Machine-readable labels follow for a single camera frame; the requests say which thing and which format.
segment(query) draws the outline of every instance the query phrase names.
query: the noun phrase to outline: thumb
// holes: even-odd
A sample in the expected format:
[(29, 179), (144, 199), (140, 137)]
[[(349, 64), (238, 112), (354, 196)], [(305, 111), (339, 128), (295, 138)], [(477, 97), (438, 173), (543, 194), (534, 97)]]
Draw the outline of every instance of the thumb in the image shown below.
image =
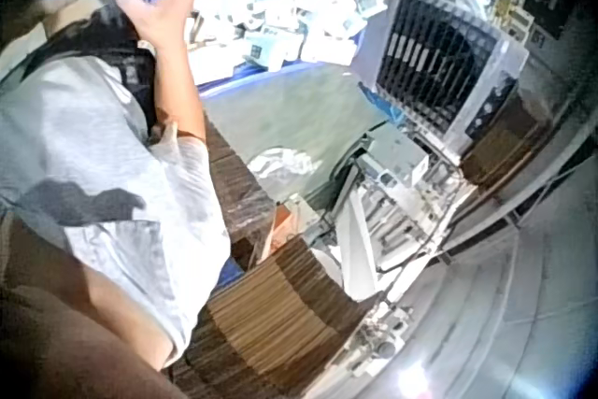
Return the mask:
[(151, 5), (143, 0), (115, 0), (115, 2), (133, 22), (145, 19), (151, 9)]

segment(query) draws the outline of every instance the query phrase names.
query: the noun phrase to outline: floor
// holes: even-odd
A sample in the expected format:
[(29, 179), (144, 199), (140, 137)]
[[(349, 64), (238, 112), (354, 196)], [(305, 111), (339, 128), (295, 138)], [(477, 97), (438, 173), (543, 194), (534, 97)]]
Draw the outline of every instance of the floor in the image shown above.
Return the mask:
[(345, 67), (314, 65), (210, 96), (204, 104), (246, 164), (265, 150), (282, 147), (304, 152), (318, 165), (308, 175), (258, 178), (274, 200), (283, 201), (324, 184), (350, 145), (385, 120), (357, 82)]

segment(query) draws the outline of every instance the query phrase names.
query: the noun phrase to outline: bright light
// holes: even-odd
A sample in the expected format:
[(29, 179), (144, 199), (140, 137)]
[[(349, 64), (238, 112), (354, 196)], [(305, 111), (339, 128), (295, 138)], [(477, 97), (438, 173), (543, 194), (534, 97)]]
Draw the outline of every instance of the bright light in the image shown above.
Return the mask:
[(399, 374), (399, 389), (407, 399), (415, 399), (428, 391), (428, 379), (421, 363), (415, 363)]

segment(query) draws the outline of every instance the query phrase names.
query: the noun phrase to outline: person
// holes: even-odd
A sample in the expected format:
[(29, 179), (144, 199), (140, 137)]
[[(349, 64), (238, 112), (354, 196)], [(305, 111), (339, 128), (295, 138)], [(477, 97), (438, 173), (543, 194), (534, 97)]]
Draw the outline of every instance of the person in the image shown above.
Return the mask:
[[(155, 61), (136, 40), (74, 51), (66, 31), (0, 98), (3, 379), (36, 378), (44, 397), (91, 391), (93, 378), (104, 397), (120, 370), (162, 381), (230, 255), (183, 41), (193, 0), (115, 1)], [(148, 74), (152, 89), (139, 88)], [(114, 397), (136, 388), (121, 383)]]

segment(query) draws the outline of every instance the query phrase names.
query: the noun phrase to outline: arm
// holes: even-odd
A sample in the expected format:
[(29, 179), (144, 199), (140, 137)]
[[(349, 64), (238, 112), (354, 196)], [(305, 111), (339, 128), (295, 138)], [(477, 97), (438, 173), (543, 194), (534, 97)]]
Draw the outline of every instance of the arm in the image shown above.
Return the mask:
[(116, 0), (139, 36), (156, 49), (155, 103), (158, 121), (175, 121), (183, 135), (206, 141), (204, 111), (193, 84), (183, 41), (185, 20), (193, 0)]

